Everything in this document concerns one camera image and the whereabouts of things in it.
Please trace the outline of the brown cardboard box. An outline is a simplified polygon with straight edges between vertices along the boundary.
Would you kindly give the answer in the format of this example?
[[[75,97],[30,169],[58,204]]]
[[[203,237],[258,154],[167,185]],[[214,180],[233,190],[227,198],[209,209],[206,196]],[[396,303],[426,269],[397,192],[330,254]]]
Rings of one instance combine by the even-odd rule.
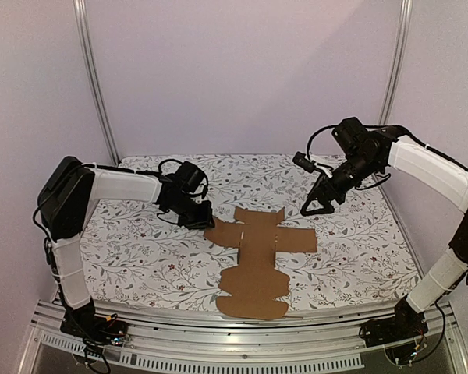
[[[221,271],[216,298],[219,312],[244,319],[282,318],[289,306],[280,300],[289,294],[289,276],[275,269],[276,254],[315,253],[313,228],[283,227],[285,210],[261,212],[235,208],[234,221],[216,218],[204,237],[221,247],[238,250],[238,263]]]

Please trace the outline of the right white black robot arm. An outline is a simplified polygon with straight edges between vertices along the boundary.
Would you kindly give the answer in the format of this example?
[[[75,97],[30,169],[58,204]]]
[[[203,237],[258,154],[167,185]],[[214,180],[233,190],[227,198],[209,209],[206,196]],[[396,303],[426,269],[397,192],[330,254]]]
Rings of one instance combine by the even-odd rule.
[[[468,168],[423,143],[401,125],[364,125],[358,118],[345,118],[330,125],[332,136],[345,154],[345,162],[329,170],[312,161],[310,154],[297,153],[294,164],[319,176],[307,195],[303,216],[332,214],[346,193],[387,167],[404,172],[444,196],[463,219],[446,252],[427,275],[395,306],[388,333],[405,339],[423,319],[424,311],[450,292],[468,271]]]

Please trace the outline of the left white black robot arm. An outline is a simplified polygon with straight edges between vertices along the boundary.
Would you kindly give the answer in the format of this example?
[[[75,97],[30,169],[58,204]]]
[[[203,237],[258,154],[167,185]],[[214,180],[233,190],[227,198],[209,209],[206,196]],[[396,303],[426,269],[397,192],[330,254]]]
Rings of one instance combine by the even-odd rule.
[[[63,306],[73,312],[69,323],[84,338],[100,332],[100,321],[87,311],[93,299],[83,272],[80,241],[94,207],[101,200],[154,204],[162,213],[173,212],[176,225],[205,230],[215,225],[206,199],[209,180],[189,161],[164,174],[128,168],[84,164],[73,156],[62,159],[37,198],[32,220],[45,235],[45,252],[58,285]]]

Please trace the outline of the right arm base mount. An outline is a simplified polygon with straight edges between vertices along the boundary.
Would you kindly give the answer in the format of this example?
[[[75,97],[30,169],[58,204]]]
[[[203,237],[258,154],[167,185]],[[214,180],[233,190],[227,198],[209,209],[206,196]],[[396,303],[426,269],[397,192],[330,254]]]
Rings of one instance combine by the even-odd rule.
[[[365,341],[367,347],[373,347],[418,337],[427,332],[424,312],[416,312],[406,298],[402,298],[395,305],[394,316],[363,323],[359,338]]]

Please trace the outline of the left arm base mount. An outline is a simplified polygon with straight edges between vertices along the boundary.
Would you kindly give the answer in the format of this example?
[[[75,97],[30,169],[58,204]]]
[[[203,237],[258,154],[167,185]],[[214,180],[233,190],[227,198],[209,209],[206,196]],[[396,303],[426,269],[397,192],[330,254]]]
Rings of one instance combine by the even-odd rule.
[[[97,345],[122,345],[129,325],[117,313],[97,316],[93,304],[79,309],[67,308],[60,326],[63,333],[73,335]]]

